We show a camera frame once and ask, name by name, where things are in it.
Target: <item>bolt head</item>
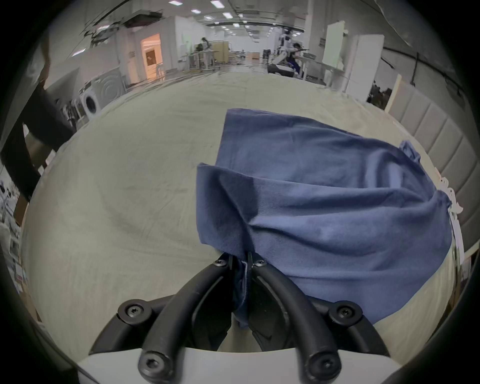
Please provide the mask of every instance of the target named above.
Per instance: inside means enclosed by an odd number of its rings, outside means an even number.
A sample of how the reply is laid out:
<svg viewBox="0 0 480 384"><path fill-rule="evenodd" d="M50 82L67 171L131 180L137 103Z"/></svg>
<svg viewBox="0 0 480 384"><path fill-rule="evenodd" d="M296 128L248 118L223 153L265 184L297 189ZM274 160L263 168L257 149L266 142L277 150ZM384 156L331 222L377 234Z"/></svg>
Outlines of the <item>bolt head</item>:
<svg viewBox="0 0 480 384"><path fill-rule="evenodd" d="M318 353L310 358L309 374L316 380L332 380L340 373L340 358L331 353Z"/></svg>
<svg viewBox="0 0 480 384"><path fill-rule="evenodd" d="M127 308L127 315L137 317L143 313L144 309L140 305L132 305Z"/></svg>
<svg viewBox="0 0 480 384"><path fill-rule="evenodd" d="M223 267L227 265L227 262L225 260L215 260L213 264L216 265L217 267Z"/></svg>
<svg viewBox="0 0 480 384"><path fill-rule="evenodd" d="M338 308L337 313L338 313L338 316L340 316L341 318L349 319L354 315L355 312L350 307L340 307Z"/></svg>
<svg viewBox="0 0 480 384"><path fill-rule="evenodd" d="M161 353L147 352L138 361L140 373L151 379L162 379L168 376L169 368L166 358Z"/></svg>
<svg viewBox="0 0 480 384"><path fill-rule="evenodd" d="M257 260L253 265L257 267L263 267L264 265L267 265L267 262L265 260Z"/></svg>

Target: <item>black cable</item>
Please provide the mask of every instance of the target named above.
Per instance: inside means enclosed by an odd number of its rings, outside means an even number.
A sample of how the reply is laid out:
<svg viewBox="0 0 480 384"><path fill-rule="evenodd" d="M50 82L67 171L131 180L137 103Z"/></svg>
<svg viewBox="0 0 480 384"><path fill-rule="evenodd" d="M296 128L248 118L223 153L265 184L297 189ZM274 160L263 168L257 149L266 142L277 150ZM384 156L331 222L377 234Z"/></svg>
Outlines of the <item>black cable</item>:
<svg viewBox="0 0 480 384"><path fill-rule="evenodd" d="M403 56L406 56L406 57L410 57L411 59L413 60L418 60L419 63L422 63L422 64L425 64L427 67L433 69L434 71L438 72L440 75L442 75L444 78L450 80L453 84L455 84L458 89L462 92L464 92L462 86L457 83L454 79L452 79L450 76L448 76L444 71L438 69L437 67L434 67L433 65L431 65L430 63L422 60L422 59L418 59L416 56L413 56L413 55L410 55L409 53L405 53L405 52L402 52L398 49L394 49L394 48L389 48L389 47L384 47L383 49L386 49L387 51L391 51L391 52L395 52L395 53L398 53L400 55L403 55Z"/></svg>
<svg viewBox="0 0 480 384"><path fill-rule="evenodd" d="M417 72L417 64L419 63L419 53L417 52L417 57L415 58L415 67L413 68L412 80L410 84L415 86L415 73Z"/></svg>
<svg viewBox="0 0 480 384"><path fill-rule="evenodd" d="M390 68L395 69L395 68L393 67L393 65L390 64L387 60L385 60L382 56L380 56L380 58L381 58L383 61L385 61L385 62L390 66Z"/></svg>
<svg viewBox="0 0 480 384"><path fill-rule="evenodd" d="M120 8L123 4L128 3L129 1L131 1L131 0L123 0L119 5L117 5L116 7L113 7L110 11L108 11L106 14L104 14L102 17L100 17L100 19L97 22L95 22L93 25L94 26L97 25L99 22L104 20L108 15L110 15L112 12L114 12L115 10Z"/></svg>
<svg viewBox="0 0 480 384"><path fill-rule="evenodd" d="M369 3L366 3L364 0L360 0L363 4L368 5L370 8L372 8L375 12L378 12L380 15L383 16L382 12L376 9L375 7L372 7Z"/></svg>

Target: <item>gray padded panel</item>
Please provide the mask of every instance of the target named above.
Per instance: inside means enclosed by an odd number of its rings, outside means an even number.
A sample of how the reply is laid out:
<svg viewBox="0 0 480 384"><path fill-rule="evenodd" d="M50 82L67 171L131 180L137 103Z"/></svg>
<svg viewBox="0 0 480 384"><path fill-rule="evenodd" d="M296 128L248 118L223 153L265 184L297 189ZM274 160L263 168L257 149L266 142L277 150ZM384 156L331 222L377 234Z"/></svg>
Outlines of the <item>gray padded panel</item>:
<svg viewBox="0 0 480 384"><path fill-rule="evenodd" d="M458 215L465 250L480 238L480 163L464 136L435 103L401 81L389 114L423 146L448 179L463 212Z"/></svg>
<svg viewBox="0 0 480 384"><path fill-rule="evenodd" d="M412 98L408 102L407 109L400 121L411 135L415 135L417 132L430 103L430 99L420 92L416 90L413 92Z"/></svg>
<svg viewBox="0 0 480 384"><path fill-rule="evenodd" d="M461 229L463 245L467 251L476 241L473 240L472 243L468 243L468 239L478 240L480 238L480 207L477 208L473 216L461 226Z"/></svg>
<svg viewBox="0 0 480 384"><path fill-rule="evenodd" d="M455 193L456 200L463 207L463 212L458 215L460 224L464 224L473 216L480 205L480 163L477 162L467 182Z"/></svg>
<svg viewBox="0 0 480 384"><path fill-rule="evenodd" d="M414 89L415 88L413 88L410 84L407 84L403 81L400 83L395 95L394 103L389 111L389 114L398 121L402 120L405 110L407 109L407 105L413 95Z"/></svg>
<svg viewBox="0 0 480 384"><path fill-rule="evenodd" d="M428 106L427 112L415 133L415 138L428 153L432 148L433 142L445 125L448 116L435 104Z"/></svg>
<svg viewBox="0 0 480 384"><path fill-rule="evenodd" d="M463 136L452 159L442 172L442 176L448 179L449 187L454 191L459 191L473 172L476 163L477 156L467 138Z"/></svg>
<svg viewBox="0 0 480 384"><path fill-rule="evenodd" d="M433 165L437 167L440 173L443 172L445 166L454 155L462 140L462 136L460 129L456 127L451 119L448 119L430 151L427 152Z"/></svg>

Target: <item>desk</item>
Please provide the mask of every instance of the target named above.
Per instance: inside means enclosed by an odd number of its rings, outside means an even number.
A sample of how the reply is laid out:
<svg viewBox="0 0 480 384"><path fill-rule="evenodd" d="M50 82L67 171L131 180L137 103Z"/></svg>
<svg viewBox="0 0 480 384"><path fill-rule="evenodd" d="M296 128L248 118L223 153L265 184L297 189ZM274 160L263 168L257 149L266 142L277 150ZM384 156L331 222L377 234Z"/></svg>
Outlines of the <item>desk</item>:
<svg viewBox="0 0 480 384"><path fill-rule="evenodd" d="M214 59L214 54L216 52L219 52L219 51L214 51L214 50L205 50L205 51L196 51L196 52L192 52L191 54L189 55L183 55L182 57L188 57L189 59L189 68L192 68L192 65L190 63L190 57L193 57L193 60L195 62L195 67L200 70L200 67L201 67L201 64L200 64L200 61L203 60L204 62L204 65L205 65L205 69L208 70L208 69L212 69L215 67L215 59Z"/></svg>
<svg viewBox="0 0 480 384"><path fill-rule="evenodd" d="M302 79L303 80L306 80L307 79L307 73L308 73L308 67L309 67L309 64L310 63L313 63L314 65L319 65L320 67L323 67L325 69L328 69L329 71L333 71L333 72L343 72L342 70L338 69L338 68L335 68L335 67L332 67L331 65L328 65L328 64L324 64L322 62L319 62L319 61L315 61L314 59L309 59L307 57L303 57L303 56L297 56L295 55L294 56L295 59L298 59L302 62L302 70L303 70L303 76L302 76ZM327 84L328 87L331 87L332 86L332 80L333 80L333 77L330 78L330 81L328 82L329 84Z"/></svg>

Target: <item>white table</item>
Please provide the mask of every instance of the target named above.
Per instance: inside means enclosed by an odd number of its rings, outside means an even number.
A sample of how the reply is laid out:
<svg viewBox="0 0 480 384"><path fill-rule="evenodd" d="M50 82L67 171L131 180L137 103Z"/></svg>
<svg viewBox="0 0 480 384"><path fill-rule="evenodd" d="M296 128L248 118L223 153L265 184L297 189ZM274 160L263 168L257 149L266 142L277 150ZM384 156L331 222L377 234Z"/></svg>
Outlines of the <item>white table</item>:
<svg viewBox="0 0 480 384"><path fill-rule="evenodd" d="M200 162L215 163L229 108L300 115L395 146L410 139L439 183L425 150L391 116L320 85L215 72L128 93L60 148L26 211L21 258L32 299L75 361L122 302L175 294L218 257L198 239L195 177ZM428 340L453 282L445 264L412 303L375 324L394 360Z"/></svg>
<svg viewBox="0 0 480 384"><path fill-rule="evenodd" d="M208 69L215 68L215 59L214 59L215 52L218 52L218 51L214 51L214 50L211 50L211 49L204 50L204 51L195 51L195 52L192 52L189 55L183 55L182 57L194 57L194 60L195 60L195 63L196 63L196 68L198 70L200 70L200 61L203 60L203 62L205 64L205 70L208 70Z"/></svg>
<svg viewBox="0 0 480 384"><path fill-rule="evenodd" d="M300 61L302 62L302 70L303 70L302 79L303 79L303 80L306 80L306 79L307 79L307 72L308 72L308 67L309 67L309 64L310 64L310 63L312 63L313 65L317 65L317 66L323 67L323 68L328 69L328 70L330 70L330 71L343 73L343 71L340 70L340 69L338 69L338 68L332 67L331 65L322 63L322 62L320 62L320 61L316 61L316 60L314 60L314 59L310 59L310 58L303 57L303 56L297 56L297 55L295 55L294 58L295 58L295 59L298 59L298 60L300 60ZM331 87L331 86L332 86L332 79L333 79L333 77L330 78L329 83L326 85L327 87Z"/></svg>

